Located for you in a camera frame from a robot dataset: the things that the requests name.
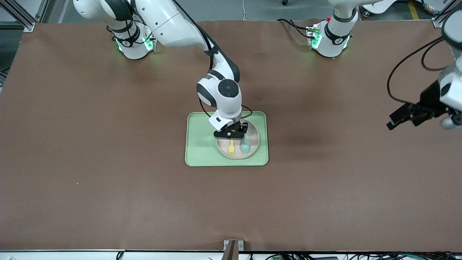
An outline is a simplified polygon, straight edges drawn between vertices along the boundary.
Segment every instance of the green led light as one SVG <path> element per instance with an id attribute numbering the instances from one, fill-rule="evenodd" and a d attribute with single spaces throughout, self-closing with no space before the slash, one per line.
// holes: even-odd
<path id="1" fill-rule="evenodd" d="M 346 48 L 347 47 L 347 44 L 348 44 L 348 40 L 350 39 L 350 37 L 348 36 L 348 38 L 346 38 L 346 41 L 345 41 L 345 45 L 343 46 L 343 48 Z"/>
<path id="2" fill-rule="evenodd" d="M 122 51 L 122 47 L 120 47 L 120 43 L 119 41 L 117 40 L 117 38 L 115 39 L 115 42 L 117 43 L 117 46 L 119 46 L 119 51 Z"/>
<path id="3" fill-rule="evenodd" d="M 153 47 L 152 47 L 151 40 L 150 40 L 150 39 L 145 40 L 145 39 L 143 38 L 143 41 L 145 42 L 146 49 L 147 49 L 148 51 L 151 51 L 152 48 L 153 48 Z"/>
<path id="4" fill-rule="evenodd" d="M 317 47 L 319 46 L 319 43 L 320 41 L 322 40 L 322 35 L 320 33 L 318 33 L 318 35 L 315 37 L 315 39 L 313 40 L 313 44 L 311 45 L 314 49 L 317 49 Z"/>

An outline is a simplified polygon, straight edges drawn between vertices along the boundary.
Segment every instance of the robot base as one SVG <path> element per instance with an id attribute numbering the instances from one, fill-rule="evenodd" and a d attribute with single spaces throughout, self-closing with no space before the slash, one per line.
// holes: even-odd
<path id="1" fill-rule="evenodd" d="M 140 28 L 140 36 L 136 39 L 136 42 L 133 43 L 132 47 L 126 47 L 124 42 L 120 43 L 116 40 L 117 44 L 119 45 L 119 50 L 125 55 L 125 57 L 131 60 L 139 60 L 144 58 L 150 51 L 155 51 L 157 39 L 150 40 L 148 37 L 151 34 L 151 30 L 143 25 L 137 24 Z"/>
<path id="2" fill-rule="evenodd" d="M 322 21 L 319 24 L 313 25 L 313 27 L 307 27 L 307 36 L 313 36 L 315 39 L 308 39 L 308 46 L 310 49 L 314 49 L 319 54 L 325 57 L 336 57 L 342 53 L 347 47 L 350 36 L 341 44 L 335 45 L 332 41 L 324 34 L 327 21 Z"/>

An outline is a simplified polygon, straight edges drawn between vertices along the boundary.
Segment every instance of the brown table surface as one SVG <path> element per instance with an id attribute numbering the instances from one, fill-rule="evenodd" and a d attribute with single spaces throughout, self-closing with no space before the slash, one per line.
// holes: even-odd
<path id="1" fill-rule="evenodd" d="M 462 251 L 462 132 L 394 131 L 391 69 L 441 35 L 430 21 L 358 22 L 329 59 L 279 22 L 204 22 L 267 115 L 263 167 L 188 167 L 199 48 L 138 61 L 103 24 L 37 24 L 0 97 L 0 248 Z M 437 72 L 404 63 L 416 101 Z M 454 60 L 446 43 L 429 66 Z"/>

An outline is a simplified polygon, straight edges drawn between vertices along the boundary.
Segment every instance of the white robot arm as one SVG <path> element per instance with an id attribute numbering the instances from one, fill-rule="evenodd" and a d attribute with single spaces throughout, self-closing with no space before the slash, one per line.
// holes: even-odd
<path id="1" fill-rule="evenodd" d="M 104 11 L 98 0 L 73 0 L 73 3 L 82 17 L 107 24 L 107 29 L 114 34 L 120 51 L 127 58 L 138 60 L 153 50 L 149 39 L 151 31 L 144 24 L 134 22 L 131 17 L 126 21 L 114 20 Z"/>
<path id="2" fill-rule="evenodd" d="M 309 34 L 314 38 L 309 40 L 310 47 L 325 57 L 338 56 L 347 47 L 351 30 L 358 21 L 356 7 L 379 1 L 329 0 L 334 6 L 334 14 L 329 21 L 322 21 L 309 28 Z"/>
<path id="3" fill-rule="evenodd" d="M 443 39 L 452 47 L 462 50 L 462 10 L 452 12 L 443 24 Z M 404 104 L 390 115 L 390 130 L 406 121 L 415 126 L 444 114 L 441 120 L 445 130 L 462 128 L 462 57 L 447 67 L 427 89 L 420 94 L 417 104 Z"/>
<path id="4" fill-rule="evenodd" d="M 214 67 L 197 83 L 197 94 L 206 105 L 217 108 L 209 118 L 210 124 L 216 130 L 215 138 L 236 140 L 244 138 L 247 125 L 240 123 L 242 94 L 237 84 L 240 80 L 239 68 L 200 26 L 192 19 L 190 22 L 183 17 L 178 9 L 181 7 L 175 0 L 74 0 L 74 5 L 77 3 L 77 10 L 81 1 L 92 2 L 89 4 L 92 8 L 103 10 L 104 14 L 94 17 L 108 23 L 113 32 L 115 30 L 112 25 L 121 27 L 117 31 L 126 31 L 129 28 L 127 35 L 121 37 L 122 42 L 135 38 L 133 33 L 137 30 L 135 25 L 137 27 L 139 25 L 138 23 L 131 25 L 131 22 L 133 22 L 133 15 L 136 14 L 148 28 L 149 34 L 152 34 L 162 45 L 170 48 L 194 45 L 211 56 Z M 148 37 L 142 37 L 141 41 L 136 42 L 143 43 L 143 39 L 146 38 Z"/>

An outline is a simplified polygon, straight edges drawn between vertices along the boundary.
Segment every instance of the round button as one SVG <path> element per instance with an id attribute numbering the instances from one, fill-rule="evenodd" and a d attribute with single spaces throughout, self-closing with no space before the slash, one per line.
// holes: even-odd
<path id="1" fill-rule="evenodd" d="M 218 84 L 218 91 L 222 96 L 234 98 L 239 94 L 239 85 L 234 80 L 222 80 Z"/>

